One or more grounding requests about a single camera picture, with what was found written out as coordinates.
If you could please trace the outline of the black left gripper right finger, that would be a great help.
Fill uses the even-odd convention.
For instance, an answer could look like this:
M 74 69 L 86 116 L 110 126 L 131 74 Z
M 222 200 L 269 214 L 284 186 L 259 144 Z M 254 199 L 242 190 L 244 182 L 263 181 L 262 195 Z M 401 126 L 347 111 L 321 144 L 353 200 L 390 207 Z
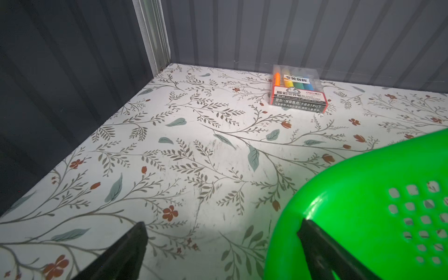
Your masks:
M 298 238 L 311 279 L 378 280 L 379 277 L 312 220 L 304 219 Z

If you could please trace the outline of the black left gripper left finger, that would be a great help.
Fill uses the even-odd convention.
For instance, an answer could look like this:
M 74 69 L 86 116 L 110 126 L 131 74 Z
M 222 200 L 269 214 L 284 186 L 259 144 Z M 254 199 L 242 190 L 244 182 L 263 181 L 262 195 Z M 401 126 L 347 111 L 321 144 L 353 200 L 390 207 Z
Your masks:
M 73 279 L 136 280 L 140 274 L 147 243 L 145 224 L 138 222 Z

